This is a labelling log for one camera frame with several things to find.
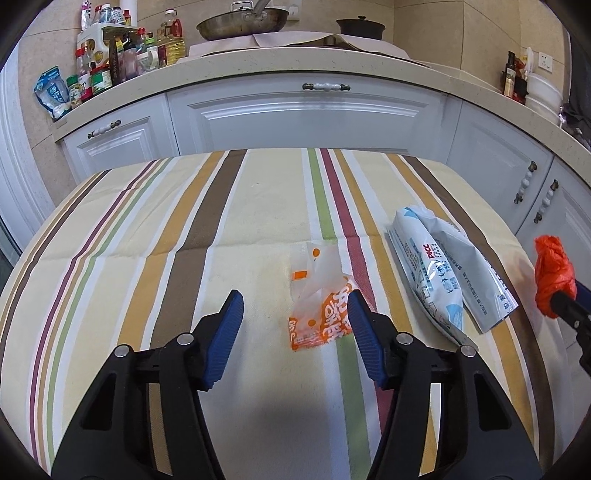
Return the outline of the black lidded pot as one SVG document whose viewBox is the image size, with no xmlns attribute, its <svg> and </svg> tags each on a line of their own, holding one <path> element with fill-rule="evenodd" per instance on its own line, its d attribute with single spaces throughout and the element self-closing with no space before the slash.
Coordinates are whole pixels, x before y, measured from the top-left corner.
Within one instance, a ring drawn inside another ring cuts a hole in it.
<svg viewBox="0 0 591 480">
<path fill-rule="evenodd" d="M 341 33 L 356 37 L 382 40 L 386 26 L 382 23 L 368 20 L 366 16 L 358 16 L 337 21 Z"/>
</svg>

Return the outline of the white condiment rack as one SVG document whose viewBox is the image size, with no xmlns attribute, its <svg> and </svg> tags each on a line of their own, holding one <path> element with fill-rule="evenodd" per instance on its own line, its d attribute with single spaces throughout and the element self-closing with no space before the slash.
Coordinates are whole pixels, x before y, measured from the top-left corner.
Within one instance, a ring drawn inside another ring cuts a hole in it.
<svg viewBox="0 0 591 480">
<path fill-rule="evenodd" d="M 77 55 L 86 68 L 91 95 L 140 75 L 138 29 L 113 23 L 94 23 L 77 36 Z"/>
</svg>

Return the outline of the dark sauce bottle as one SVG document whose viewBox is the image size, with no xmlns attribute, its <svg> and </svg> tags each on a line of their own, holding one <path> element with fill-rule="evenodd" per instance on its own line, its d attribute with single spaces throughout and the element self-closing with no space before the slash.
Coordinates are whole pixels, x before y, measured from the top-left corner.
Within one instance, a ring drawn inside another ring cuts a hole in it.
<svg viewBox="0 0 591 480">
<path fill-rule="evenodd" d="M 504 87 L 503 87 L 503 95 L 512 98 L 515 89 L 515 79 L 516 79 L 516 58 L 515 53 L 512 51 L 508 52 L 508 58 L 505 65 L 505 72 L 504 72 Z"/>
</svg>

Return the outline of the red plastic bag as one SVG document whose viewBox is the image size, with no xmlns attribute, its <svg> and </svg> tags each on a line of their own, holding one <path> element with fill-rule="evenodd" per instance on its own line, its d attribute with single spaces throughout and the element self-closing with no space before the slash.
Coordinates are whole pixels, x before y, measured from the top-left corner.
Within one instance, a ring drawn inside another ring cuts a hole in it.
<svg viewBox="0 0 591 480">
<path fill-rule="evenodd" d="M 559 291 L 575 300 L 575 270 L 559 237 L 542 235 L 535 239 L 535 301 L 540 312 L 552 319 L 558 315 L 551 308 L 551 298 Z"/>
</svg>

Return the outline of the small orange clear wrapper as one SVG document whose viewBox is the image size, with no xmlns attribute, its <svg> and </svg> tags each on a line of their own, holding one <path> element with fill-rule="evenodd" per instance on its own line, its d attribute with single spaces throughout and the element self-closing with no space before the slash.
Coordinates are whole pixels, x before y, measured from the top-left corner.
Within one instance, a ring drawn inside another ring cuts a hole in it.
<svg viewBox="0 0 591 480">
<path fill-rule="evenodd" d="M 337 243 L 308 242 L 291 250 L 290 348 L 314 348 L 352 334 L 348 299 L 358 288 L 353 275 L 342 270 Z"/>
</svg>

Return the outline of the wall power socket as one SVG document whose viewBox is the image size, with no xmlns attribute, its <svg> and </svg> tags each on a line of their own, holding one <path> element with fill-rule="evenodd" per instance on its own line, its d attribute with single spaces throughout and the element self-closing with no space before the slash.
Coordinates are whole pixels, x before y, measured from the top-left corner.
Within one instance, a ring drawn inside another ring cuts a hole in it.
<svg viewBox="0 0 591 480">
<path fill-rule="evenodd" d="M 538 67 L 548 73 L 553 72 L 553 57 L 549 54 L 538 53 Z"/>
</svg>

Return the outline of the white stacked bowls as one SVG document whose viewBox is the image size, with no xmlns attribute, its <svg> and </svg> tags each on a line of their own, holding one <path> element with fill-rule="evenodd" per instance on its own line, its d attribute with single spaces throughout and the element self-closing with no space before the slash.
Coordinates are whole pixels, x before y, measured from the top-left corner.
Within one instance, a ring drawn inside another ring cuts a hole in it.
<svg viewBox="0 0 591 480">
<path fill-rule="evenodd" d="M 535 73 L 529 75 L 526 95 L 527 107 L 551 123 L 559 125 L 562 104 L 562 94 L 551 82 Z"/>
</svg>

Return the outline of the metal wok pan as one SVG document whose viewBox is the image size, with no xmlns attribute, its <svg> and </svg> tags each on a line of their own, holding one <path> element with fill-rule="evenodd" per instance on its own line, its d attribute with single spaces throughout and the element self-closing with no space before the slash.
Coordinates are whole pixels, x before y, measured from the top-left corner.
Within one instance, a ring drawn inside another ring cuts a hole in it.
<svg viewBox="0 0 591 480">
<path fill-rule="evenodd" d="M 197 24 L 197 31 L 206 41 L 279 32 L 287 24 L 290 13 L 283 8 L 269 7 L 270 0 L 249 3 L 249 7 L 231 7 L 223 14 Z"/>
</svg>

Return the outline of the cooking oil bottle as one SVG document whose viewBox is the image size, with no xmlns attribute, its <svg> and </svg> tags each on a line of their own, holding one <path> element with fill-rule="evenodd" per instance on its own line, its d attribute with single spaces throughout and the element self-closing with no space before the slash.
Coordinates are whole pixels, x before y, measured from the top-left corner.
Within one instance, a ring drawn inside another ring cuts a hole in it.
<svg viewBox="0 0 591 480">
<path fill-rule="evenodd" d="M 159 66 L 175 64 L 186 56 L 182 23 L 175 9 L 164 12 L 163 21 L 157 30 Z"/>
</svg>

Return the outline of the blue snack bag on counter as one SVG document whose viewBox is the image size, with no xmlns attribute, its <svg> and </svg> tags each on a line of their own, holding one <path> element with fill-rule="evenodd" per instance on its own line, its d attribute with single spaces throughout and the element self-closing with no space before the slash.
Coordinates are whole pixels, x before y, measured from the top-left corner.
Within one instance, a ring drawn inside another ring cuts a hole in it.
<svg viewBox="0 0 591 480">
<path fill-rule="evenodd" d="M 61 119 L 71 109 L 69 90 L 57 66 L 40 75 L 34 94 L 53 121 Z"/>
</svg>

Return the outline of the striped tablecloth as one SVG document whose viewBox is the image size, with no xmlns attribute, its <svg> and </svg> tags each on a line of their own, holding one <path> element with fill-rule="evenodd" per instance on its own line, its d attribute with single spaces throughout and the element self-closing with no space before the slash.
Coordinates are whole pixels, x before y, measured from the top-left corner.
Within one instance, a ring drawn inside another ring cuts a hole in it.
<svg viewBox="0 0 591 480">
<path fill-rule="evenodd" d="M 160 347 L 216 312 L 245 317 L 221 381 L 201 398 L 229 479 L 363 479 L 391 394 L 370 381 L 352 336 L 290 347 L 294 252 L 334 244 L 339 269 L 398 329 L 438 348 L 385 231 L 423 205 L 464 230 L 513 286 L 519 308 L 467 331 L 543 466 L 555 453 L 532 264 L 505 221 L 457 173 L 429 160 L 329 149 L 169 157 L 79 185 L 29 243 L 1 296 L 1 407 L 49 469 L 84 392 L 119 344 Z"/>
</svg>

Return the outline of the blue white foil pouch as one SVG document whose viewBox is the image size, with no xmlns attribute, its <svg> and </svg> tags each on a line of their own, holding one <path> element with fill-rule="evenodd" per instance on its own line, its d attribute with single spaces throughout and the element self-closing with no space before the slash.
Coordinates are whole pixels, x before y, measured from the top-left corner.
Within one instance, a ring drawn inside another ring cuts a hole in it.
<svg viewBox="0 0 591 480">
<path fill-rule="evenodd" d="M 465 312 L 486 333 L 519 306 L 468 236 L 431 210 L 399 209 L 387 237 L 421 308 L 456 345 L 476 346 L 466 333 Z"/>
</svg>

